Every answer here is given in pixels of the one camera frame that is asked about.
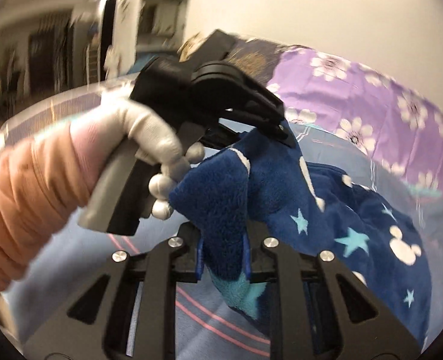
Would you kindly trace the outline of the orange sleeved left forearm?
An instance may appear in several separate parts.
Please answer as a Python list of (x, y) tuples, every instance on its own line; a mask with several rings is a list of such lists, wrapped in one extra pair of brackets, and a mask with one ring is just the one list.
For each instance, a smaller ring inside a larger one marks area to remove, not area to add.
[(0, 154), (0, 293), (90, 197), (68, 126)]

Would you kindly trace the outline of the white gloved left hand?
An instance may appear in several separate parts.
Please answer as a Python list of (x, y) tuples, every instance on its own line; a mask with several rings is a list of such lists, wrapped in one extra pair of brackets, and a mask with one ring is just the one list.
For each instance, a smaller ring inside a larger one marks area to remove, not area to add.
[(151, 177), (149, 192), (155, 197), (152, 216), (161, 220), (173, 213), (169, 193), (205, 155), (199, 142), (184, 150), (172, 127), (151, 108), (127, 97), (103, 101), (74, 119), (70, 136), (89, 191), (94, 190), (108, 157), (126, 137), (138, 144), (136, 158), (160, 164), (161, 172)]

